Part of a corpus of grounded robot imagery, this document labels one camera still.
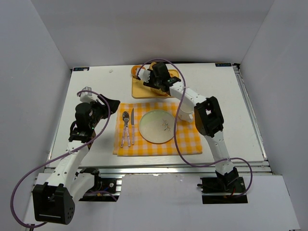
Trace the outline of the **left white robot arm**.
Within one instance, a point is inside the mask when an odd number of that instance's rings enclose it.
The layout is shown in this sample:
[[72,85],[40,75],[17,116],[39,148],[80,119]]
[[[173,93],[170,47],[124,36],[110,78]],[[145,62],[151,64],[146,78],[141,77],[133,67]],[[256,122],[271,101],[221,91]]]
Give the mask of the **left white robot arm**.
[[117,111],[120,101],[103,95],[95,100],[85,92],[80,94],[80,101],[70,128],[68,156],[62,157],[47,180],[36,184],[32,191],[36,221],[67,225],[75,213],[76,202],[102,188],[98,169],[78,168],[96,137],[95,127]]

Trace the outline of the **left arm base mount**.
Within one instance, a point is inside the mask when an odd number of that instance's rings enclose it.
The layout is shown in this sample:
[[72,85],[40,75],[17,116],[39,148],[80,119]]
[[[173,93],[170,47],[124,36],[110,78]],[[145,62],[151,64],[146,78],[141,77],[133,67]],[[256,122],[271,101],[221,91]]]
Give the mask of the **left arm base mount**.
[[94,185],[88,189],[79,201],[87,202],[116,202],[119,195],[116,195],[116,178],[104,178],[100,176],[98,168],[83,168],[75,173],[75,179],[81,174],[91,174],[94,176]]

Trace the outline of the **glazed ring donut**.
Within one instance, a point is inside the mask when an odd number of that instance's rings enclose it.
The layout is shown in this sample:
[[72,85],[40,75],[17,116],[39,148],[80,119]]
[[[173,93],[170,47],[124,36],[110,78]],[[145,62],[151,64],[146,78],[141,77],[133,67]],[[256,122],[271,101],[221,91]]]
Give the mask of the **glazed ring donut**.
[[141,65],[134,65],[132,68],[131,68],[131,75],[133,78],[137,79],[137,71],[138,69],[141,67]]

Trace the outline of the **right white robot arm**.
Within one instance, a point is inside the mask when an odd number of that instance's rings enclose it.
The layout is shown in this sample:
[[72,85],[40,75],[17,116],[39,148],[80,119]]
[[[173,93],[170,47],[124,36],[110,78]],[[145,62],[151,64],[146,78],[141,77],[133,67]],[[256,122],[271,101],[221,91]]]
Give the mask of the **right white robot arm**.
[[217,179],[225,190],[232,187],[239,175],[224,141],[224,118],[217,98],[207,98],[188,88],[184,77],[172,77],[162,62],[155,63],[151,69],[138,68],[136,77],[144,86],[161,90],[193,109],[195,126],[206,139],[214,158]]

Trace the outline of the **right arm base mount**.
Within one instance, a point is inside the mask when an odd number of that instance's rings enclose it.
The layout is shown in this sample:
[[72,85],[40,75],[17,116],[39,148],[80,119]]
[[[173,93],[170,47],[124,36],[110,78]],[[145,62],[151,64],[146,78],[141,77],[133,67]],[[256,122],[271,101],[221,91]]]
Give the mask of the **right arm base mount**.
[[246,194],[239,196],[246,190],[242,177],[239,177],[236,182],[226,189],[218,178],[205,177],[200,178],[200,180],[201,182],[197,184],[197,188],[201,190],[204,205],[248,203]]

